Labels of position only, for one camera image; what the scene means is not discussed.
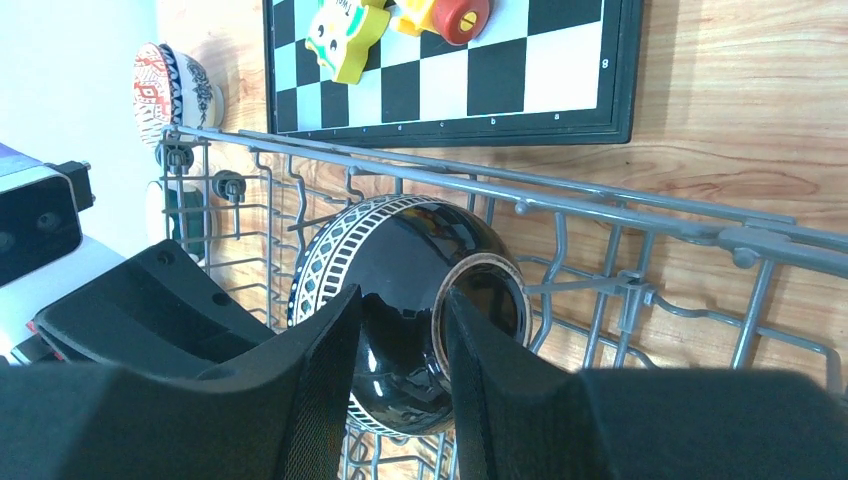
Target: checkered board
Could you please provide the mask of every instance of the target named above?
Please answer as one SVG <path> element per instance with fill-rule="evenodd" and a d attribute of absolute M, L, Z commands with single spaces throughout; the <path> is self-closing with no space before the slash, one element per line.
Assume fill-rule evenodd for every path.
<path fill-rule="evenodd" d="M 269 131 L 365 147 L 629 141 L 641 0 L 492 2 L 461 47 L 389 27 L 345 85 L 304 46 L 317 0 L 266 0 Z"/>

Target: patterned bowl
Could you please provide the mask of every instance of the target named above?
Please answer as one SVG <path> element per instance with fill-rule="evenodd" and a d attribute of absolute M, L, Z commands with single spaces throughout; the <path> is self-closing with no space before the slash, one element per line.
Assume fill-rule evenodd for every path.
<path fill-rule="evenodd" d="M 155 148 L 162 128 L 217 127 L 224 119 L 224 95 L 197 60 L 164 43 L 145 43 L 135 56 L 133 105 L 141 141 Z"/>
<path fill-rule="evenodd" d="M 289 325 L 359 284 L 362 334 L 348 413 L 393 437 L 453 425 L 443 301 L 459 288 L 500 330 L 530 343 L 531 304 L 515 259 L 473 213 L 421 195 L 352 205 L 315 235 L 295 269 Z"/>

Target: black bowl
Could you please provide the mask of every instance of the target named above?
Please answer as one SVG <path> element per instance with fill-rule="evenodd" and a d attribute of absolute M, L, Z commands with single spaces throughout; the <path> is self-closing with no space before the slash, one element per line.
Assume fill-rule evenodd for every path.
<path fill-rule="evenodd" d="M 288 321 L 305 321 L 342 287 L 364 296 L 351 417 L 391 436 L 453 426 L 442 304 L 462 290 L 483 314 L 527 346 L 531 306 L 515 259 L 473 213 L 431 197 L 387 195 L 340 212 L 297 266 Z"/>

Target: wooden surface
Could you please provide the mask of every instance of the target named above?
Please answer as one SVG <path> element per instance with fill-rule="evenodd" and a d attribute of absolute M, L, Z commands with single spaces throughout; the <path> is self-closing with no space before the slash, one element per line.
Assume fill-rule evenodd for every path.
<path fill-rule="evenodd" d="M 221 85 L 227 96 L 223 128 L 264 131 L 260 2 L 161 1 L 158 15 L 160 40 L 195 56 Z M 846 25 L 844 0 L 647 2 L 630 144 L 413 153 L 789 214 L 802 225 L 845 233 Z M 311 185 L 341 191 L 338 169 L 296 163 Z M 254 171 L 250 155 L 241 149 L 216 147 L 212 164 L 213 170 Z M 355 185 L 366 193 L 389 185 L 375 178 L 358 180 Z M 413 191 L 456 198 L 420 185 Z M 251 195 L 264 199 L 261 189 Z M 288 194 L 276 202 L 284 202 L 288 211 L 294 206 Z M 318 204 L 308 213 L 331 211 Z M 265 228 L 261 215 L 244 217 L 246 227 Z M 494 226 L 514 253 L 550 257 L 552 223 L 550 215 L 519 217 L 504 207 Z M 567 262 L 600 266 L 608 234 L 608 225 L 570 220 Z M 619 267 L 634 266 L 640 242 L 641 236 L 625 234 Z M 262 255 L 264 246 L 259 238 L 227 242 L 220 245 L 220 255 Z M 736 269 L 726 252 L 676 240 L 660 239 L 655 251 L 649 279 L 664 297 L 690 308 L 744 312 L 755 271 Z M 263 272 L 261 265 L 233 268 L 223 281 L 262 281 Z M 539 280 L 541 273 L 535 268 L 526 271 L 529 281 Z M 848 283 L 796 268 L 781 268 L 779 274 L 766 323 L 836 347 L 848 373 Z M 286 285 L 278 288 L 285 290 Z M 262 305 L 264 292 L 253 289 L 237 298 Z M 557 314 L 586 324 L 594 295 L 561 294 L 555 302 Z M 618 302 L 612 301 L 611 307 L 608 319 L 615 319 Z M 608 320 L 605 330 L 617 334 L 615 323 Z M 653 309 L 643 315 L 636 341 L 662 365 L 713 366 L 729 362 L 735 336 L 730 327 Z M 565 368 L 576 368 L 584 345 L 584 339 L 555 328 L 542 354 Z M 606 361 L 613 354 L 611 349 L 602 353 Z M 754 364 L 794 368 L 823 380 L 821 356 L 776 342 L 761 340 Z M 409 474 L 402 466 L 389 472 L 398 478 Z"/>

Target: screw hole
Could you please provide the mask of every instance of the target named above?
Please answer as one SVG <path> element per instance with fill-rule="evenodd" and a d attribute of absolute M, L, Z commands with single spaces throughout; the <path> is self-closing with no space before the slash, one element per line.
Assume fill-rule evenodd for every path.
<path fill-rule="evenodd" d="M 161 252 L 159 252 L 159 255 L 156 255 L 156 260 L 162 265 L 170 265 L 174 263 L 174 260 L 176 260 L 176 258 L 174 258 L 173 253 L 167 250 L 162 250 Z"/>
<path fill-rule="evenodd" d="M 212 301 L 215 302 L 215 305 L 226 307 L 227 305 L 233 303 L 233 299 L 230 298 L 229 295 L 223 292 L 218 292 L 212 295 Z"/>

